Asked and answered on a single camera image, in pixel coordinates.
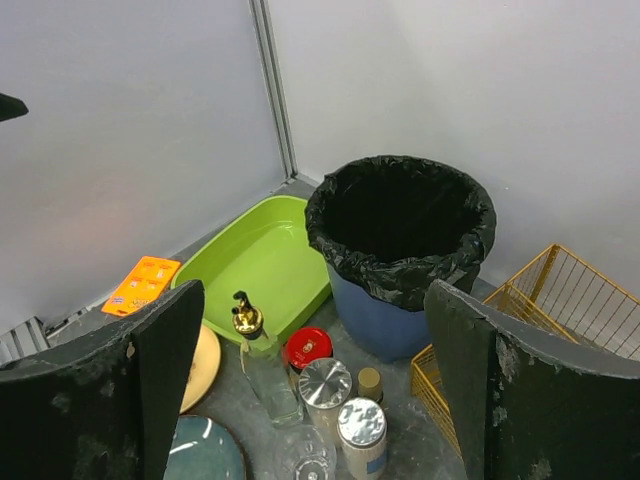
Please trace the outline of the silver lid spice jar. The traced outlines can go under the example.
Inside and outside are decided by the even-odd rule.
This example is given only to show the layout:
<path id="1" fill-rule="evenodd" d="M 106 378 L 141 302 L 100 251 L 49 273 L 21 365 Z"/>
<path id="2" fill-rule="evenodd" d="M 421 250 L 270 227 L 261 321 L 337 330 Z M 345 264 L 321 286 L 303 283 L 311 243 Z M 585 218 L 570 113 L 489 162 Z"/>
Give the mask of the silver lid spice jar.
<path id="1" fill-rule="evenodd" d="M 338 416 L 351 397 L 353 380 L 347 367 L 331 357 L 313 360 L 301 372 L 298 392 L 312 424 L 336 447 L 341 446 Z"/>

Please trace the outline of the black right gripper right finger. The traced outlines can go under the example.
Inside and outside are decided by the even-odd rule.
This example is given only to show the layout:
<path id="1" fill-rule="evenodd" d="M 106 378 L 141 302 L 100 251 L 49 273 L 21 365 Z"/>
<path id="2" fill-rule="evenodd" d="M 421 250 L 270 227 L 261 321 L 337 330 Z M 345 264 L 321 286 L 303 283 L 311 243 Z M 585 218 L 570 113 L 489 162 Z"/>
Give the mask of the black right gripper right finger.
<path id="1" fill-rule="evenodd" d="M 436 280 L 424 309 L 470 479 L 636 479 L 639 363 Z"/>

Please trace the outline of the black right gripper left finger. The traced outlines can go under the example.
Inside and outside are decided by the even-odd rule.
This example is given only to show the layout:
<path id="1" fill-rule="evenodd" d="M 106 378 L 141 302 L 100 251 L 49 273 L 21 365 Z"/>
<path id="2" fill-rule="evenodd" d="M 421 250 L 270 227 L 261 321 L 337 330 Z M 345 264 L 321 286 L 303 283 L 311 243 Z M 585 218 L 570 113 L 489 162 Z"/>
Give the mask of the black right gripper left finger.
<path id="1" fill-rule="evenodd" d="M 1 368 L 4 479 L 160 479 L 202 325 L 191 280 Z"/>

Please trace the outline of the blue label silver lid jar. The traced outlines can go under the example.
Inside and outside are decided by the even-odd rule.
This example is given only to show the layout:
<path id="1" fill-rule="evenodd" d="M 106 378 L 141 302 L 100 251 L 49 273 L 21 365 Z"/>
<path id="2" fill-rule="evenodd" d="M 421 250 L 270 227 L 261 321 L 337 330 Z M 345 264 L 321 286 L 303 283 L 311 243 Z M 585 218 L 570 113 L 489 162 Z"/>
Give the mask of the blue label silver lid jar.
<path id="1" fill-rule="evenodd" d="M 387 420 L 380 405 L 365 397 L 348 400 L 337 432 L 349 473 L 355 479 L 379 479 L 387 463 Z"/>

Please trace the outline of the glass oil bottle gold spout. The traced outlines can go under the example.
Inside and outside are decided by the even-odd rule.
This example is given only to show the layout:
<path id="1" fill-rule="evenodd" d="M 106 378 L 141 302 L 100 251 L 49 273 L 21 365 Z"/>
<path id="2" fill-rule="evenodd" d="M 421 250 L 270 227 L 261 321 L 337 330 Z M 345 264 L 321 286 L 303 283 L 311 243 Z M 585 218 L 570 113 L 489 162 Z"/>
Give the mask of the glass oil bottle gold spout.
<path id="1" fill-rule="evenodd" d="M 244 291 L 233 298 L 233 326 L 242 337 L 241 368 L 275 428 L 288 428 L 302 422 L 303 406 L 291 385 L 283 363 L 281 344 L 267 333 L 264 316 Z"/>

